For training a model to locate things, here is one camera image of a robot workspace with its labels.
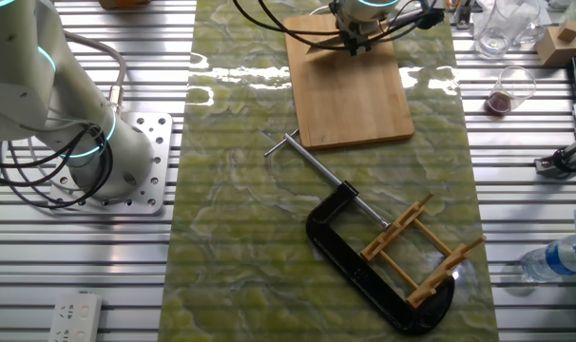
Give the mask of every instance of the wooden cutting board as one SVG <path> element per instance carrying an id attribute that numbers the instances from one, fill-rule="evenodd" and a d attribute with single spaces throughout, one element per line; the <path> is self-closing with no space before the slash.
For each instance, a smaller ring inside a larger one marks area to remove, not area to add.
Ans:
<path id="1" fill-rule="evenodd" d="M 334 31 L 332 15 L 287 18 L 288 29 Z M 329 36 L 306 36 L 311 41 Z M 286 35 L 298 128 L 307 148 L 408 139 L 413 120 L 392 43 L 356 57 L 347 51 L 307 55 L 309 46 Z"/>

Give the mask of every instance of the red liquid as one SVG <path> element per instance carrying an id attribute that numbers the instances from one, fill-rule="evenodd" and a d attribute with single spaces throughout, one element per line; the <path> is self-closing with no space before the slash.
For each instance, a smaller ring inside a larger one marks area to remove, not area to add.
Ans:
<path id="1" fill-rule="evenodd" d="M 492 116 L 503 117 L 509 113 L 510 110 L 511 103 L 509 96 L 504 93 L 492 93 L 485 101 L 485 111 Z"/>

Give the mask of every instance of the marble surface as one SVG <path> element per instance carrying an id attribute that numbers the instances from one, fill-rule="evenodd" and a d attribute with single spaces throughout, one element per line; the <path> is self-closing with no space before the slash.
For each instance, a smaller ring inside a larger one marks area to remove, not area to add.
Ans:
<path id="1" fill-rule="evenodd" d="M 262 18 L 256 2 L 243 6 Z M 279 18 L 319 7 L 270 2 Z M 160 341 L 495 341 L 484 248 L 456 269 L 451 309 L 431 333 L 397 333 L 309 243 L 305 219 L 334 186 L 290 146 L 297 127 L 284 37 L 257 28 L 231 1 L 198 1 Z M 316 152 L 373 208 L 396 218 L 429 191 L 421 220 L 450 248 L 482 229 L 448 23 L 394 43 L 414 136 Z M 380 227 L 353 207 L 337 232 L 361 251 Z M 407 229 L 386 252 L 416 282 L 442 256 Z M 411 289 L 373 263 L 403 297 Z"/>

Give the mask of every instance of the glass cup with red liquid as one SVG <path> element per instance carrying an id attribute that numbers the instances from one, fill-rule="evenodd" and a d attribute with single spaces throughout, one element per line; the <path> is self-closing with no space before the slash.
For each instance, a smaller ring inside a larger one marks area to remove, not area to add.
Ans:
<path id="1" fill-rule="evenodd" d="M 533 96 L 536 88 L 535 79 L 526 69 L 519 66 L 506 67 L 499 74 L 497 83 L 485 101 L 485 111 L 494 117 L 503 118 Z"/>

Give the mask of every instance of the white power strip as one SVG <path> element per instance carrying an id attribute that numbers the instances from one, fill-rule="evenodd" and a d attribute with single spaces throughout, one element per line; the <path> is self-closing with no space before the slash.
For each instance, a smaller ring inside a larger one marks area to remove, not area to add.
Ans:
<path id="1" fill-rule="evenodd" d="M 53 311 L 49 342 L 95 342 L 102 298 L 96 294 L 67 294 Z"/>

